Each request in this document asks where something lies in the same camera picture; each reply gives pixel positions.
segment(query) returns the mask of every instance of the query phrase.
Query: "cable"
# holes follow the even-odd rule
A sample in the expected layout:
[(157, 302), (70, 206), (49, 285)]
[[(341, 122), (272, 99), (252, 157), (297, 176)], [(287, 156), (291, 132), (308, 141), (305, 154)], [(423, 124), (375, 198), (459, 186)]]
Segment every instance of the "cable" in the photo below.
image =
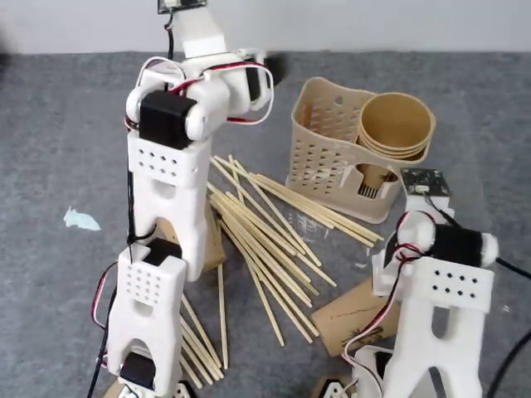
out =
[[(378, 388), (378, 392), (379, 392), (379, 396), (378, 398), (381, 398), (383, 397), (383, 386), (382, 386), (382, 383), (380, 383), (380, 380), (378, 380), (378, 376), (371, 370), (370, 367), (367, 367), (365, 366), (364, 364), (356, 361), (354, 358), (352, 358), (349, 354), (345, 355), (344, 353), (341, 354), (341, 357), (354, 369), (356, 368), (361, 368), (363, 369), (365, 372), (367, 372), (370, 376), (371, 376), (371, 379), (374, 381), (374, 383), (376, 384), (377, 388)], [(343, 389), (343, 392), (346, 391), (348, 388), (350, 388), (349, 385), (345, 386), (345, 388)]]
[(506, 269), (510, 270), (510, 271), (513, 271), (514, 273), (520, 275), (520, 276), (523, 276), (524, 278), (526, 279), (529, 279), (531, 280), (531, 274), (527, 271), (524, 271), (523, 269), (521, 268), (518, 268), (512, 264), (510, 264), (509, 262), (505, 261), (504, 259), (502, 259), (501, 257), (497, 257), (496, 258), (496, 262), (501, 265), (502, 267), (505, 267)]
[(358, 384), (358, 380), (359, 379), (352, 380), (345, 387), (343, 387), (343, 389), (339, 392), (339, 397), (343, 398), (343, 394), (345, 394), (349, 388), (356, 386)]
[(90, 382), (89, 392), (87, 393), (86, 398), (92, 398), (92, 396), (94, 395), (96, 382), (98, 381), (98, 376), (100, 375), (100, 369), (103, 362), (103, 357), (105, 355), (105, 349), (107, 347), (107, 339), (109, 338), (109, 316), (110, 309), (113, 307), (114, 299), (116, 299), (116, 287), (114, 287), (113, 293), (110, 296), (109, 309), (107, 311), (107, 320), (103, 329), (103, 337), (101, 338), (100, 352), (98, 353), (98, 359), (96, 361), (96, 366), (92, 375), (92, 381)]
[(100, 281), (98, 282), (98, 288), (96, 289), (94, 298), (92, 299), (92, 308), (91, 308), (92, 321), (102, 329), (105, 328), (105, 325), (98, 320), (98, 317), (97, 317), (98, 306), (100, 305), (101, 294), (103, 293), (103, 289), (105, 287), (107, 276), (109, 275), (109, 272), (112, 270), (112, 268), (117, 264), (118, 264), (118, 261), (115, 261), (113, 264), (109, 265), (105, 269), (103, 274), (100, 276)]
[(175, 8), (171, 8), (169, 10), (169, 20), (168, 22), (166, 22), (166, 24), (164, 25), (164, 29), (166, 30), (166, 32), (168, 33), (168, 59), (169, 60), (172, 60), (173, 59), (173, 53), (174, 53), (174, 45), (175, 45), (175, 40), (173, 39), (173, 28), (172, 28), (172, 25), (173, 25), (173, 14), (175, 13)]
[(511, 366), (511, 364), (514, 362), (516, 357), (522, 352), (522, 349), (524, 349), (525, 345), (531, 340), (531, 330), (529, 330), (517, 343), (514, 345), (513, 349), (510, 351), (509, 355), (505, 357), (504, 361), (502, 362), (501, 366), (499, 367), (498, 371), (496, 372), (496, 375), (494, 376), (494, 380), (490, 383), (490, 387), (487, 391), (486, 398), (494, 398), (496, 395), (496, 392), (499, 389), (499, 386), (501, 385), (502, 380), (505, 377), (505, 374), (507, 373), (507, 370)]
[[(399, 251), (401, 249), (401, 246), (398, 246), (397, 249), (395, 249), (395, 254), (396, 254), (397, 251)], [(395, 298), (396, 298), (397, 286), (398, 286), (398, 282), (400, 280), (400, 275), (402, 273), (403, 266), (406, 263), (410, 262), (410, 261), (417, 260), (417, 259), (421, 258), (421, 255), (419, 255), (419, 257), (406, 257), (402, 253), (400, 253), (400, 255), (401, 256), (398, 257), (398, 259), (400, 260), (400, 264), (398, 265), (397, 278), (395, 279), (394, 283), (392, 284), (391, 293), (389, 293), (389, 298), (387, 299), (387, 302), (382, 307), (382, 309), (380, 309), (380, 311), (376, 314), (376, 316), (373, 318), (373, 320), (365, 328), (363, 328), (363, 330), (360, 333), (358, 333), (356, 336), (351, 338), (347, 342), (347, 344), (345, 344), (345, 347), (344, 347), (344, 350), (343, 350), (343, 354), (344, 355), (348, 355), (348, 349), (350, 348), (350, 346), (352, 344), (354, 344), (355, 342), (358, 342), (361, 339), (363, 339), (364, 337), (366, 337), (387, 316), (387, 314), (391, 310), (392, 305), (393, 305), (393, 303), (395, 301)]]
[(140, 398), (139, 395), (136, 392), (134, 392), (134, 390), (131, 387), (129, 387), (127, 384), (124, 384), (124, 386), (125, 388), (127, 388), (128, 393), (134, 395), (134, 398)]
[(270, 99), (269, 99), (269, 106), (267, 108), (267, 111), (265, 112), (264, 116), (262, 116), (258, 120), (250, 120), (250, 119), (243, 119), (243, 118), (236, 118), (236, 117), (229, 117), (227, 118), (228, 122), (234, 123), (234, 124), (245, 124), (247, 126), (253, 126), (256, 124), (262, 123), (264, 120), (266, 120), (269, 115), (271, 114), (271, 111), (273, 110), (273, 104), (275, 103), (275, 88), (273, 85), (273, 74), (269, 69), (267, 69), (264, 65), (259, 64), (258, 62), (251, 62), (251, 61), (242, 61), (242, 62), (233, 62), (231, 64), (225, 64), (225, 65), (216, 65), (212, 66), (205, 71), (203, 71), (202, 75), (209, 71), (219, 71), (219, 70), (237, 70), (237, 69), (247, 69), (247, 68), (255, 68), (259, 70), (263, 70), (267, 76), (270, 79), (271, 85), (270, 85)]
[[(437, 207), (435, 205), (435, 203), (433, 202), (433, 200), (431, 199), (431, 197), (424, 192), (424, 198), (426, 200), (426, 203), (428, 205), (430, 205), (431, 207), (433, 207), (439, 214), (441, 214), (441, 216), (448, 222), (448, 224), (450, 224), (451, 226), (456, 226), (458, 228), (463, 228), (463, 226), (457, 222), (452, 216), (450, 216), (448, 213), (446, 213), (444, 210), (440, 209), (439, 207)], [(496, 257), (496, 262), (501, 265), (502, 267), (505, 267), (506, 269), (510, 270), (510, 271), (513, 271), (514, 273), (520, 275), (520, 276), (523, 276), (524, 278), (528, 279), (528, 280), (531, 280), (531, 273), (515, 266), (515, 265), (512, 265), (510, 264), (510, 262), (502, 259), (501, 257)]]
[[(262, 64), (259, 64), (258, 62), (250, 62), (250, 61), (241, 61), (241, 62), (232, 62), (230, 64), (223, 64), (223, 65), (215, 65), (211, 66), (210, 68), (206, 68), (196, 79), (190, 79), (185, 80), (183, 83), (178, 85), (177, 87), (174, 87), (170, 90), (171, 93), (174, 94), (186, 94), (186, 89), (190, 87), (191, 85), (197, 83), (198, 81), (202, 81), (209, 78), (209, 74), (212, 72), (221, 72), (221, 71), (228, 71), (228, 70), (238, 70), (238, 69), (247, 69), (247, 68), (255, 68), (263, 70), (270, 81), (273, 81), (273, 75), (271, 74), (271, 71), (267, 69)], [(264, 116), (262, 116), (258, 120), (251, 120), (251, 119), (243, 119), (243, 118), (237, 118), (237, 117), (229, 117), (227, 118), (227, 121), (234, 124), (245, 124), (247, 126), (252, 126), (256, 124), (262, 123), (264, 120), (266, 120), (269, 115), (271, 114), (271, 111), (273, 110), (273, 104), (275, 103), (275, 89), (273, 88), (273, 85), (270, 88), (270, 100), (269, 100), (269, 106), (267, 108), (267, 111), (265, 112)]]
[(152, 56), (151, 58), (148, 58), (140, 68), (139, 77), (137, 78), (136, 84), (134, 85), (135, 87), (138, 87), (140, 85), (140, 82), (142, 81), (142, 76), (144, 75), (144, 71), (150, 66), (153, 66), (155, 61), (159, 61), (159, 63), (168, 64), (181, 74), (181, 78), (183, 80), (186, 79), (186, 74), (184, 73), (183, 68), (181, 68), (181, 66), (179, 66), (177, 62), (163, 56)]

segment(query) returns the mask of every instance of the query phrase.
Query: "paper scrap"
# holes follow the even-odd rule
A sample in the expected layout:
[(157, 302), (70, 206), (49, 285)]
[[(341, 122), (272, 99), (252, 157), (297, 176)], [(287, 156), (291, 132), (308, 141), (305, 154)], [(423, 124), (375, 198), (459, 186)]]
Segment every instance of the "paper scrap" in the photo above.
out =
[(68, 211), (63, 217), (63, 221), (67, 227), (77, 226), (83, 230), (101, 231), (100, 224), (96, 222), (93, 216), (85, 213), (78, 213), (72, 206), (68, 207)]

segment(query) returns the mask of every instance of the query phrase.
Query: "perforated plastic panel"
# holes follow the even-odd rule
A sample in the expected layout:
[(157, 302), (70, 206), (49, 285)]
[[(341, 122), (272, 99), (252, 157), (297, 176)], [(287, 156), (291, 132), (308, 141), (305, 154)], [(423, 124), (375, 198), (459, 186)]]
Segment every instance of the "perforated plastic panel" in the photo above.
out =
[(210, 154), (210, 143), (193, 143), (179, 151), (130, 133), (128, 152), (131, 172), (141, 173), (175, 187), (190, 187), (198, 174), (207, 173), (207, 167), (201, 166), (199, 159), (203, 153)]
[(490, 311), (494, 273), (487, 269), (422, 258), (411, 266), (412, 288), (404, 294), (444, 307)]
[(152, 265), (136, 262), (127, 267), (126, 292), (136, 301), (155, 306), (160, 297), (161, 272)]
[[(400, 169), (424, 160), (429, 144), (415, 161), (386, 159), (357, 145), (359, 113), (374, 95), (318, 77), (306, 82), (291, 115), (286, 186), (335, 210), (379, 223), (399, 192)], [(383, 184), (379, 189), (366, 189), (363, 184), (366, 165), (380, 167)]]

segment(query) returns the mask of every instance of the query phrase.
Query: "paper cup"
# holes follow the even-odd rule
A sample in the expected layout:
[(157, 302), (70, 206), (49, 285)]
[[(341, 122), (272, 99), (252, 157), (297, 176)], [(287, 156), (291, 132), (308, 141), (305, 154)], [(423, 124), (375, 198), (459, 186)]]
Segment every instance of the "paper cup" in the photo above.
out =
[(435, 129), (435, 117), (412, 95), (386, 93), (370, 99), (359, 114), (359, 135), (376, 152), (408, 155), (422, 150)]

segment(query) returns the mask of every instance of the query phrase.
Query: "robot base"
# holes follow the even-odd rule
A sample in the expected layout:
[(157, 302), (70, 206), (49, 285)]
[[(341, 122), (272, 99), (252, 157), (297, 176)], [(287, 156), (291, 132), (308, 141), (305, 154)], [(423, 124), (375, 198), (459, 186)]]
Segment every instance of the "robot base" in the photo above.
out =
[[(195, 394), (191, 389), (188, 388), (188, 386), (184, 383), (178, 383), (178, 389), (177, 393), (173, 396), (173, 398), (194, 398)], [(115, 381), (105, 392), (105, 395), (103, 398), (136, 398), (134, 394), (131, 394), (127, 387), (124, 387), (124, 385), (119, 384), (118, 381)]]
[[(365, 346), (356, 352), (355, 359), (357, 362), (365, 365), (378, 377), (378, 382), (383, 385), (383, 375), (385, 366), (391, 359), (392, 350), (386, 348)], [(353, 378), (358, 378), (358, 398), (374, 398), (379, 396), (379, 391), (374, 379), (363, 369), (353, 372)], [(427, 372), (421, 378), (417, 388), (411, 394), (411, 398), (437, 398), (436, 388), (434, 386), (431, 374)]]

